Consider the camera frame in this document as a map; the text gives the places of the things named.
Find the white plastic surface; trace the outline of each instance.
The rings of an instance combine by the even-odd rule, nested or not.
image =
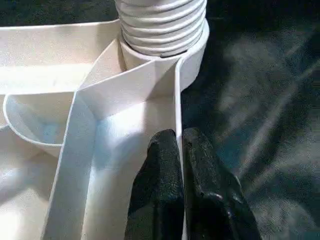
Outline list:
[[[38,240],[48,208],[57,158],[0,128],[0,238]]]
[[[1,95],[0,94],[0,128],[4,127],[7,125],[6,119],[5,119],[5,115],[4,115],[4,111],[2,109],[2,106],[4,104],[4,99],[5,99],[5,95]]]
[[[0,94],[76,90],[120,31],[118,20],[0,28]]]

